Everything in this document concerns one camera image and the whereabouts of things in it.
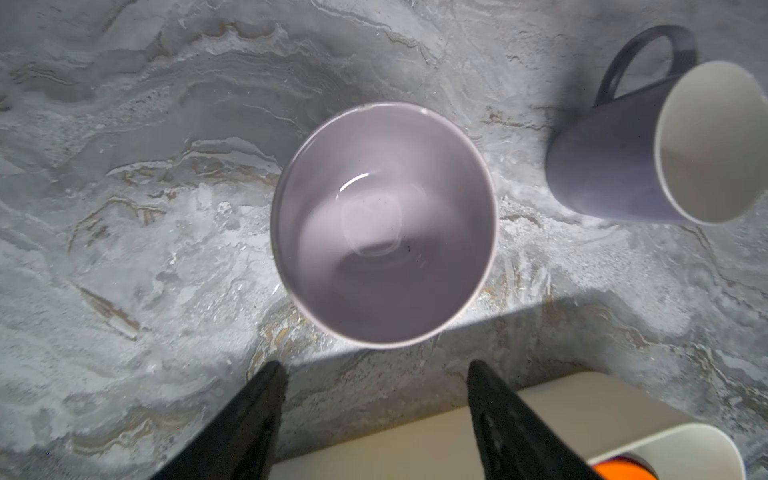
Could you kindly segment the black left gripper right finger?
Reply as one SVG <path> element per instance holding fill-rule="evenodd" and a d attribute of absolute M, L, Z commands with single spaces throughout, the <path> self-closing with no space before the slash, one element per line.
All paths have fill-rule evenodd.
<path fill-rule="evenodd" d="M 597 479 L 491 367 L 469 365 L 468 404 L 487 479 Z"/>

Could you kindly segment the orange plate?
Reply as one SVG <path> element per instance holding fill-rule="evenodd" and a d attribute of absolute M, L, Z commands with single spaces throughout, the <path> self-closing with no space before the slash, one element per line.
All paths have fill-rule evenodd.
<path fill-rule="evenodd" d="M 649 468 L 624 457 L 598 463 L 593 470 L 604 480 L 657 480 Z"/>

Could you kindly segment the lilac ceramic bowl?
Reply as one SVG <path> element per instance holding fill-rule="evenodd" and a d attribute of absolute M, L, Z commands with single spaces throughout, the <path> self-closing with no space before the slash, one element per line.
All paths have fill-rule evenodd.
<path fill-rule="evenodd" d="M 320 125 L 283 170 L 273 258 L 299 311 L 386 350 L 436 336 L 490 273 L 499 230 L 487 164 L 453 122 L 376 102 Z"/>

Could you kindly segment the purple ceramic mug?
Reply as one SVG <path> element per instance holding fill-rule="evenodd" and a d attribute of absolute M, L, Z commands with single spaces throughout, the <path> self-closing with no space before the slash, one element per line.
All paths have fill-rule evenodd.
<path fill-rule="evenodd" d="M 619 95 L 635 56 L 669 42 L 668 74 Z M 617 54 L 589 113 L 547 151 L 553 196 L 601 219 L 718 225 L 767 188 L 767 96 L 755 76 L 726 61 L 700 62 L 694 34 L 660 25 Z"/>

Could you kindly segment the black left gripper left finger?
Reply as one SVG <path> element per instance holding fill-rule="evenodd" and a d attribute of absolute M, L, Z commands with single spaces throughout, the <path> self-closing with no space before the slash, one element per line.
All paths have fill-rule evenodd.
<path fill-rule="evenodd" d="M 266 479 L 274 463 L 288 374 L 270 361 L 156 479 Z"/>

